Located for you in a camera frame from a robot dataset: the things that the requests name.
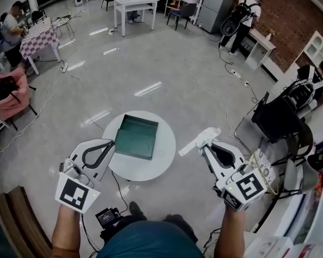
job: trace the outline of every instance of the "white cloth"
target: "white cloth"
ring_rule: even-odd
[[[214,140],[218,135],[220,135],[221,129],[209,127],[206,130],[202,131],[194,140],[187,144],[182,150],[178,151],[180,156],[184,156],[195,146],[199,148],[199,152],[202,152],[202,147],[208,144],[212,145],[212,140]]]
[[[256,0],[247,0],[246,1],[246,5],[248,5],[248,6],[250,6],[252,4],[256,4],[256,3],[257,3]],[[251,13],[260,17],[261,16],[261,7],[258,5],[252,6]],[[245,26],[251,27],[252,20],[253,20],[253,16],[251,16],[248,20],[244,21],[242,24],[244,24]]]

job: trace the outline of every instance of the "person's arm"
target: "person's arm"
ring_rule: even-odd
[[[245,212],[236,212],[226,205],[214,258],[241,258],[244,255]]]
[[[52,257],[79,258],[80,215],[65,205],[60,206],[52,237]]]
[[[9,28],[9,31],[11,34],[14,35],[21,35],[23,32],[25,32],[25,30],[23,28],[18,28],[18,27],[11,27]]]

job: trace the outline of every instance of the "table leg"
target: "table leg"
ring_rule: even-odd
[[[34,64],[31,56],[28,56],[27,59],[29,60],[30,64],[31,64],[31,67],[33,68],[34,72],[36,73],[36,75],[39,75],[39,71],[36,67],[36,65]]]
[[[116,11],[116,1],[114,0],[114,28],[117,28],[117,11]]]
[[[122,36],[125,36],[125,5],[122,5],[121,10],[121,26],[122,26]]]
[[[152,31],[155,29],[156,12],[157,12],[157,3],[155,3],[155,7],[153,8],[153,21],[151,25]]]
[[[108,11],[108,5],[109,5],[109,0],[107,0],[107,8],[106,8],[106,11]]]
[[[142,17],[141,17],[141,22],[144,23],[145,19],[145,10],[142,10]]]
[[[54,54],[56,56],[56,59],[58,60],[58,62],[60,62],[61,58],[59,55],[58,43],[52,43],[52,48],[53,48]]]
[[[101,9],[103,8],[103,3],[104,3],[104,0],[103,0],[103,2],[102,2],[102,4],[101,4]]]

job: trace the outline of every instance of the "black cable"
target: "black cable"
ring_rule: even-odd
[[[83,226],[83,228],[84,228],[84,231],[85,231],[85,235],[86,235],[86,237],[87,237],[87,240],[88,240],[88,243],[90,244],[90,246],[93,248],[93,250],[97,253],[98,252],[98,250],[92,245],[92,243],[91,243],[91,241],[90,241],[90,237],[88,236],[88,234],[87,234],[87,231],[86,231],[86,227],[85,227],[85,223],[84,223],[84,214],[81,214],[81,221],[82,221],[82,226]]]
[[[98,253],[98,252],[92,252],[91,255],[89,256],[89,258],[92,258],[93,255],[95,255],[96,253]]]
[[[221,57],[221,52],[220,52],[220,44],[219,44],[219,46],[218,46],[218,51],[219,51],[219,57],[220,57],[220,59],[223,61],[223,62],[225,62],[225,69],[226,69],[226,71],[227,72],[229,72],[230,74],[231,74],[231,72],[226,68],[226,65],[233,65],[233,62],[228,62],[228,61],[225,61],[224,59],[222,59],[222,57]]]
[[[220,41],[220,39],[221,39],[221,37],[218,39],[218,40],[214,40],[214,39],[211,39],[211,38],[209,38],[209,37],[207,37],[206,35],[205,35],[205,30],[204,29],[202,29],[202,34],[203,34],[203,36],[205,37],[205,38],[207,38],[209,41],[211,41],[211,42],[219,42]]]
[[[257,97],[256,97],[256,95],[254,93],[254,90],[252,89],[252,87],[251,87],[251,85],[249,83],[247,83],[247,84],[250,87],[252,94],[254,95],[254,97],[251,98],[252,103],[256,104],[258,102],[258,99],[257,99]]]
[[[123,199],[122,192],[121,192],[121,188],[120,188],[120,184],[118,183],[117,178],[116,178],[116,177],[115,177],[115,175],[114,175],[114,172],[113,172],[113,171],[111,171],[111,173],[112,173],[113,177],[115,178],[115,181],[116,181],[116,183],[117,183],[118,190],[119,190],[119,192],[120,192],[121,198],[122,198],[122,200],[124,201],[124,203],[125,203],[125,207],[126,207],[126,209],[125,209],[125,210],[123,210],[123,211],[119,212],[119,213],[120,213],[120,215],[121,215],[121,213],[123,213],[123,212],[125,212],[125,211],[127,211],[127,210],[128,210],[128,204],[127,204],[127,203],[126,203],[126,201]]]
[[[220,234],[220,232],[216,232],[216,231],[218,231],[218,230],[220,230],[221,229],[221,227],[220,228],[217,228],[216,230],[213,230],[210,234],[209,234],[209,239],[208,239],[208,241],[204,244],[204,246],[203,246],[203,248],[205,249],[204,251],[203,251],[203,255],[205,255],[205,253],[206,253],[206,251],[207,251],[207,249],[209,248],[209,246],[207,246],[207,244],[208,243],[210,243],[210,241],[212,240],[212,236],[213,236],[213,234]]]

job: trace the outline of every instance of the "teal tray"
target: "teal tray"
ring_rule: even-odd
[[[125,115],[115,139],[116,152],[152,160],[158,123]]]

